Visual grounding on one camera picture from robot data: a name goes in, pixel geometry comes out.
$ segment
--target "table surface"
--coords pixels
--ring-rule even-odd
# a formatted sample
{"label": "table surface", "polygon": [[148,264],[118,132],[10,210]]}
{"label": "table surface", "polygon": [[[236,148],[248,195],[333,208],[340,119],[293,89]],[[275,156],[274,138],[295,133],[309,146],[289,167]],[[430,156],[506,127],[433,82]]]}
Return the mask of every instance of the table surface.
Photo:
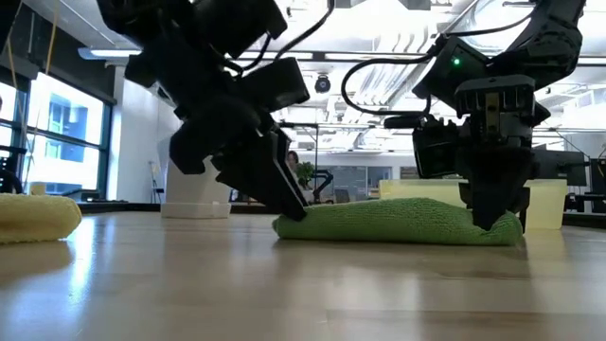
{"label": "table surface", "polygon": [[272,217],[85,217],[0,246],[0,340],[603,340],[606,234],[518,247],[284,242]]}

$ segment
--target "yellow plastic bin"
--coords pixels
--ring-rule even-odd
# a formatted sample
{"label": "yellow plastic bin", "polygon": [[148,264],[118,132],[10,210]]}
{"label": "yellow plastic bin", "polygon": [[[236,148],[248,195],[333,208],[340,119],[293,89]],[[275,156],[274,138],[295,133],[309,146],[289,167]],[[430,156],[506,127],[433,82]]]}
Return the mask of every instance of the yellow plastic bin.
{"label": "yellow plastic bin", "polygon": [[[381,199],[430,198],[465,207],[459,196],[458,183],[464,180],[382,180]],[[568,193],[566,180],[530,180],[530,206],[526,212],[526,229],[560,229],[564,200]]]}

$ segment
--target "security camera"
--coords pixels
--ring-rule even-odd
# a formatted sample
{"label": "security camera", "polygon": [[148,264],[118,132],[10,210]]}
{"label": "security camera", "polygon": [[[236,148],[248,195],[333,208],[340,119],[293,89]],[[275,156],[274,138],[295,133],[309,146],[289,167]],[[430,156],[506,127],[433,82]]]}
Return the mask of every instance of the security camera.
{"label": "security camera", "polygon": [[329,76],[318,76],[318,79],[315,81],[315,92],[318,94],[326,94],[328,91],[330,91]]}

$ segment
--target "green towel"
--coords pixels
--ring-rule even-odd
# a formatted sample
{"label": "green towel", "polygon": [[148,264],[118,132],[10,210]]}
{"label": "green towel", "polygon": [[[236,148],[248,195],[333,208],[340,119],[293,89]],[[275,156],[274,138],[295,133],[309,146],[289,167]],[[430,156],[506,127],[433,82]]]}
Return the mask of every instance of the green towel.
{"label": "green towel", "polygon": [[468,209],[425,198],[310,206],[307,212],[299,223],[278,217],[273,225],[279,238],[449,245],[514,245],[522,239],[522,224],[513,213],[485,231],[473,225]]}

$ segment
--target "yellow cloth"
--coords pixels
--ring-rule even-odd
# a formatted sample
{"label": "yellow cloth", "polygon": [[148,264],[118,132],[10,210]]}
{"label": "yellow cloth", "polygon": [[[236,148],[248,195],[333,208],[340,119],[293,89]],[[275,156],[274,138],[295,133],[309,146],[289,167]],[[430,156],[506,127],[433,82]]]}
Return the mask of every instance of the yellow cloth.
{"label": "yellow cloth", "polygon": [[69,198],[0,194],[0,243],[56,241],[81,220],[80,208]]}

